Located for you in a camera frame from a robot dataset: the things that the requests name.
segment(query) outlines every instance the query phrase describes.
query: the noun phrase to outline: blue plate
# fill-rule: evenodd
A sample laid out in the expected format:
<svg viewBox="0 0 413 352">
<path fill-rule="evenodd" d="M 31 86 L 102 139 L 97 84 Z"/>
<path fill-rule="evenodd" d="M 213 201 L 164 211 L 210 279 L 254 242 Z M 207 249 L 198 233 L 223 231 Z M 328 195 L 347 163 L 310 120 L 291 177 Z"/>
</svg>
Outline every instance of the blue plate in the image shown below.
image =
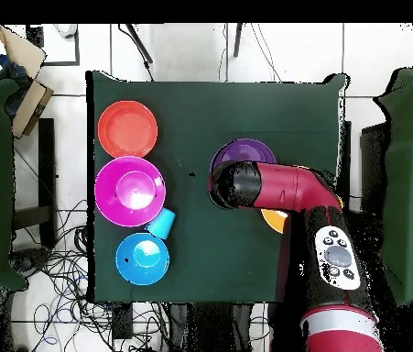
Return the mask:
<svg viewBox="0 0 413 352">
<path fill-rule="evenodd" d="M 135 285 L 151 285 L 167 272 L 168 250 L 165 243 L 149 233 L 127 237 L 116 250 L 118 271 Z"/>
</svg>

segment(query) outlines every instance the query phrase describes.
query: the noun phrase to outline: blue cup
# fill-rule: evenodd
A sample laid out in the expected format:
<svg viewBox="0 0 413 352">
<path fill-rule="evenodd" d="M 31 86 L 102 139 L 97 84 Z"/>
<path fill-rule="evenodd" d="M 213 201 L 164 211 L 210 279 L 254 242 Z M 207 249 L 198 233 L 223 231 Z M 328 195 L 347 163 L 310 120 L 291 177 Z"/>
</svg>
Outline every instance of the blue cup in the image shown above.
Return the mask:
<svg viewBox="0 0 413 352">
<path fill-rule="evenodd" d="M 145 229 L 154 237 L 166 240 L 174 219 L 175 214 L 172 211 L 167 208 L 162 208 L 159 214 L 146 225 Z"/>
</svg>

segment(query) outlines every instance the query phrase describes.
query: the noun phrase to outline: red plate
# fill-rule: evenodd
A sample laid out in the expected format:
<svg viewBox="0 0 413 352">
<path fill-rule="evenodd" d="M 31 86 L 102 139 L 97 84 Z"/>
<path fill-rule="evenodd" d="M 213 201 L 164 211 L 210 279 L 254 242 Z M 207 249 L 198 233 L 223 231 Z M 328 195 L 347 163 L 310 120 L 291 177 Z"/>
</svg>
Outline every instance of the red plate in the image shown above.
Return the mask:
<svg viewBox="0 0 413 352">
<path fill-rule="evenodd" d="M 97 129 L 100 144 L 114 158 L 143 158 L 158 138 L 156 118 L 137 101 L 110 105 L 100 116 Z"/>
</svg>

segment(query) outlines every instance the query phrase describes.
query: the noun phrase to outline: floor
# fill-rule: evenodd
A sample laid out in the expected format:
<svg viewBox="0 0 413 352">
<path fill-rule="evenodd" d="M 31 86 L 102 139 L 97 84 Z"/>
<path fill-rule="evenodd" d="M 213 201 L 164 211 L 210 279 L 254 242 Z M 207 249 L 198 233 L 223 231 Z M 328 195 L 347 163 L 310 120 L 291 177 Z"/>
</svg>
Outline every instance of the floor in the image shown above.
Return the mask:
<svg viewBox="0 0 413 352">
<path fill-rule="evenodd" d="M 235 26 L 235 23 L 229 24 L 227 74 L 223 53 L 224 23 L 139 25 L 136 29 L 154 60 L 152 76 L 156 81 L 225 82 L 226 77 L 228 82 L 272 81 L 275 76 L 258 41 L 266 55 L 267 48 L 271 51 L 274 67 L 283 82 L 320 83 L 332 73 L 346 73 L 350 83 L 342 92 L 344 114 L 345 119 L 353 123 L 350 207 L 358 210 L 361 197 L 359 135 L 362 128 L 385 121 L 372 99 L 385 91 L 392 72 L 413 66 L 413 25 L 247 23 L 238 58 L 233 56 Z M 24 35 L 24 26 L 9 27 Z M 58 35 L 48 35 L 46 44 L 51 53 L 48 53 L 47 61 L 74 61 L 71 51 L 74 41 L 59 50 Z M 57 206 L 62 220 L 69 217 L 67 228 L 86 222 L 86 203 L 82 202 L 86 198 L 87 184 L 84 72 L 97 70 L 129 81 L 150 80 L 136 46 L 120 32 L 118 25 L 79 25 L 79 51 L 78 66 L 44 66 L 37 77 L 55 91 L 42 117 L 55 120 Z M 15 147 L 37 170 L 38 131 L 16 139 Z M 37 205 L 38 178 L 18 155 L 15 163 L 16 209 Z M 29 232 L 38 242 L 38 229 L 30 228 Z M 34 246 L 26 231 L 18 231 L 14 249 Z M 57 249 L 64 251 L 63 243 Z M 17 345 L 32 349 L 38 344 L 41 339 L 38 330 L 41 332 L 47 314 L 44 309 L 36 309 L 41 304 L 51 304 L 55 295 L 53 284 L 42 273 L 29 279 L 27 291 L 16 294 L 12 321 Z M 147 316 L 142 314 L 150 309 L 148 303 L 135 304 L 136 313 L 140 314 L 136 318 L 135 331 L 146 330 Z M 266 316 L 264 305 L 257 303 L 252 316 L 260 317 L 263 312 Z M 263 321 L 255 319 L 250 328 L 252 340 L 256 339 L 252 341 L 254 352 L 268 352 L 269 349 L 269 335 L 264 337 L 268 329 Z M 71 339 L 77 328 L 77 322 L 60 317 L 47 332 L 47 336 L 60 341 L 40 342 L 36 352 L 61 352 L 61 345 Z M 136 341 L 126 342 L 123 348 Z M 120 347 L 120 341 L 117 342 L 115 345 Z M 159 338 L 154 336 L 150 344 L 157 347 Z M 82 328 L 66 352 L 111 351 L 98 334 Z"/>
</svg>

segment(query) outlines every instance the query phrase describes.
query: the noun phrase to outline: cardboard box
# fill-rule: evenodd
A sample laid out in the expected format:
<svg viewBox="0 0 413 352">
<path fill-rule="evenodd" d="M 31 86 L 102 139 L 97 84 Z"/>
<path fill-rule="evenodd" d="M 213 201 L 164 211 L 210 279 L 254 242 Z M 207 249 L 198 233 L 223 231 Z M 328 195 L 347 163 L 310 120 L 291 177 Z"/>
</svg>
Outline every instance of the cardboard box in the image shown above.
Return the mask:
<svg viewBox="0 0 413 352">
<path fill-rule="evenodd" d="M 0 39 L 5 44 L 7 57 L 12 62 L 23 66 L 26 69 L 27 76 L 34 80 L 17 109 L 12 123 L 14 136 L 29 135 L 38 122 L 49 98 L 53 95 L 50 88 L 35 81 L 41 64 L 47 55 L 43 49 L 3 26 L 0 27 Z"/>
</svg>

